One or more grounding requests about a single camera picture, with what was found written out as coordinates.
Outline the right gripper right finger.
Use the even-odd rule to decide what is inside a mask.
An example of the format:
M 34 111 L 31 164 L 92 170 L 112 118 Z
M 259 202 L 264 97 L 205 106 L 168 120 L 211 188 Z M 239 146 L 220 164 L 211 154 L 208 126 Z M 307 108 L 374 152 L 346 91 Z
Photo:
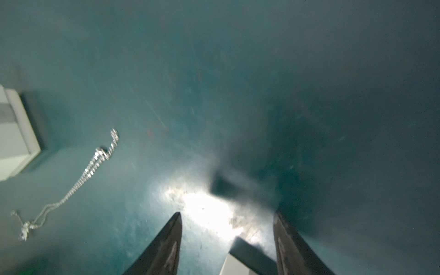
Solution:
M 279 211 L 274 215 L 273 233 L 278 274 L 334 275 Z

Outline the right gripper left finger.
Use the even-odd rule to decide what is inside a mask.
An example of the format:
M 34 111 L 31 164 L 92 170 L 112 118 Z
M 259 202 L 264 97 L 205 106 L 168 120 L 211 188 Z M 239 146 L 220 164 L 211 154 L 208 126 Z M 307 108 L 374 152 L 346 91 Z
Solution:
M 182 240 L 182 217 L 176 212 L 125 275 L 176 275 Z

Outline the white jewelry box base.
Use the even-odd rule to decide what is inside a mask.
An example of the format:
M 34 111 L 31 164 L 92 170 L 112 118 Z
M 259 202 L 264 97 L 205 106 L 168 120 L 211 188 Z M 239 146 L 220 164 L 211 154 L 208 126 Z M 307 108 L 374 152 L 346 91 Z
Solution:
M 236 237 L 220 275 L 277 275 L 276 263 L 255 246 Z

